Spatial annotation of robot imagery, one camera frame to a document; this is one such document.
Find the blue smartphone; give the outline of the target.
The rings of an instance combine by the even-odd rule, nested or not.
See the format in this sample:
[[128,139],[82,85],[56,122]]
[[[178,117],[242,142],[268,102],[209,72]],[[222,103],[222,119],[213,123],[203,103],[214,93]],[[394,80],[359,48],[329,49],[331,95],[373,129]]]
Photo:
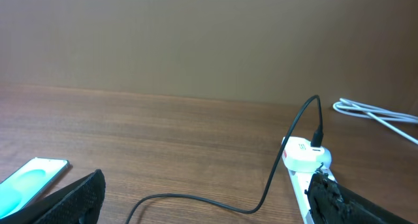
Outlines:
[[68,160],[40,157],[22,165],[1,183],[1,219],[34,202],[69,166]]

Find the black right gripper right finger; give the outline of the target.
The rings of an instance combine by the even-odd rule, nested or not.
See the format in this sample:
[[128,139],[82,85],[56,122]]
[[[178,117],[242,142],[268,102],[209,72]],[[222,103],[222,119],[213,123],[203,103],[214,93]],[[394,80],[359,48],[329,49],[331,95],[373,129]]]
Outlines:
[[331,180],[321,167],[313,173],[304,194],[315,224],[412,224]]

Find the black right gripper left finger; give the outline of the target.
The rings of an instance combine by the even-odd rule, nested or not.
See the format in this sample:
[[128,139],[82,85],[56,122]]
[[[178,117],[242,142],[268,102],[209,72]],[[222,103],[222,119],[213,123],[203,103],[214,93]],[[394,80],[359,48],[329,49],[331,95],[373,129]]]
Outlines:
[[100,169],[1,219],[1,224],[96,224],[105,199]]

